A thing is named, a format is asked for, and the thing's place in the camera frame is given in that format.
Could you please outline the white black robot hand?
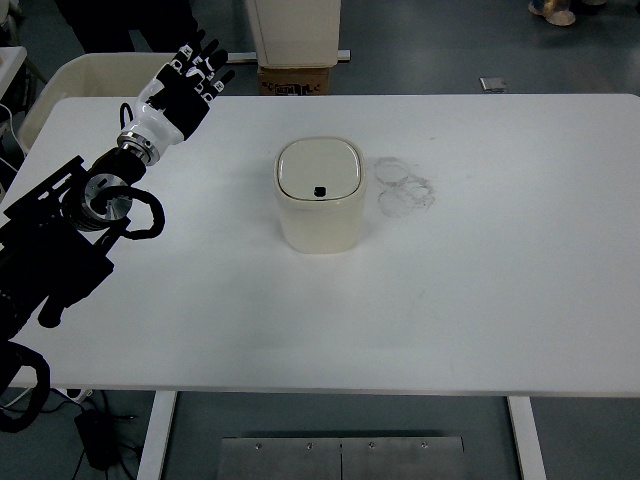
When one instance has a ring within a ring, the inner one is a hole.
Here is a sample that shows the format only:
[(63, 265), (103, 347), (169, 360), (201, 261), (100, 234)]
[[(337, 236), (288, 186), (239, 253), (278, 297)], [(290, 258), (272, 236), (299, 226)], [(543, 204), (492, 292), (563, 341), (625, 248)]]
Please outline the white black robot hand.
[(143, 88), (121, 130), (122, 142), (135, 139), (161, 155), (198, 129), (214, 99), (235, 77), (226, 67), (228, 52), (218, 40), (204, 39), (205, 32), (197, 31)]

